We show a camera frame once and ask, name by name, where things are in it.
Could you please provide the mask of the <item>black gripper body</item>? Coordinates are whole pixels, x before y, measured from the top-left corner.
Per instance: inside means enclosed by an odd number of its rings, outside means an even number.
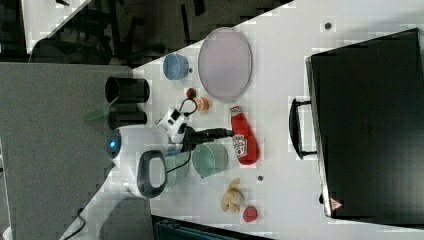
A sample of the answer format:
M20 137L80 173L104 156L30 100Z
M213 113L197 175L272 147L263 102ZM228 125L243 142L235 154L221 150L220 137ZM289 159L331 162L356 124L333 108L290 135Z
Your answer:
M182 152L190 152L195 149L199 144L213 142L222 136L221 129L206 129L202 131L196 131L192 127L188 126L185 129L185 135L182 143Z

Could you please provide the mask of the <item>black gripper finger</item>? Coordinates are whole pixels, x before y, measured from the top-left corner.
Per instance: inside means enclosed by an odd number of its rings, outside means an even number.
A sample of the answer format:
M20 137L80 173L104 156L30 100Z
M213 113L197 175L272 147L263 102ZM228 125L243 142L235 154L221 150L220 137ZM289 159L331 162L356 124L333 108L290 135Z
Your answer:
M234 132L232 130L229 130L229 129L222 129L222 136L223 136L223 138L233 137Z

